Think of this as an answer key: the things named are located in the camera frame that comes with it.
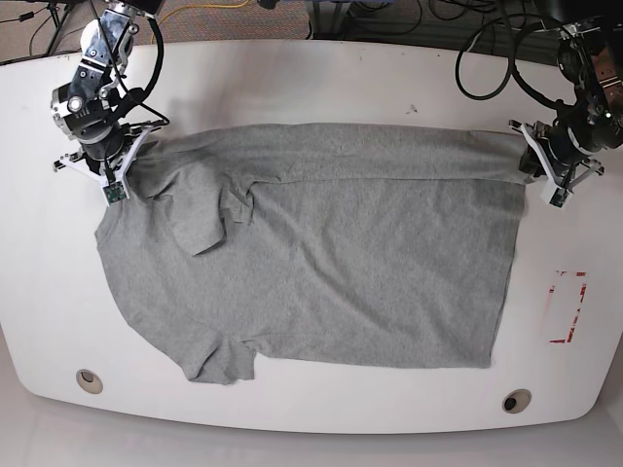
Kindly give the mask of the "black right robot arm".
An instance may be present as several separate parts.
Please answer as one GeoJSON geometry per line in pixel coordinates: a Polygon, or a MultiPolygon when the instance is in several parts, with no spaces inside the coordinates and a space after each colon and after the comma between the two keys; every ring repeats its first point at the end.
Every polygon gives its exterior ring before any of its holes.
{"type": "Polygon", "coordinates": [[[165,45],[157,14],[161,1],[110,1],[94,13],[81,37],[81,58],[72,80],[55,89],[51,112],[56,126],[79,143],[53,171],[71,168],[95,181],[107,204],[129,198],[127,172],[147,137],[169,118],[146,104],[160,78],[165,45]],[[157,45],[152,75],[144,88],[126,87],[126,69],[138,17],[146,18],[157,45]]]}

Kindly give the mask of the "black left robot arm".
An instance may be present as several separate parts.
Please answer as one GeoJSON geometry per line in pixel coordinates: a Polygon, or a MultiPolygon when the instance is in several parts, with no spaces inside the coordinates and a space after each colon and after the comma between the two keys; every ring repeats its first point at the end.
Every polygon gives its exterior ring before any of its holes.
{"type": "Polygon", "coordinates": [[[514,69],[520,88],[556,112],[550,125],[511,121],[528,143],[520,170],[533,178],[547,177],[541,197],[562,208],[573,189],[587,177],[603,175],[595,159],[601,150],[622,145],[622,3],[620,1],[536,1],[541,20],[524,26],[514,45],[534,32],[559,34],[557,65],[573,84],[575,102],[552,100],[532,88],[514,69]]]}

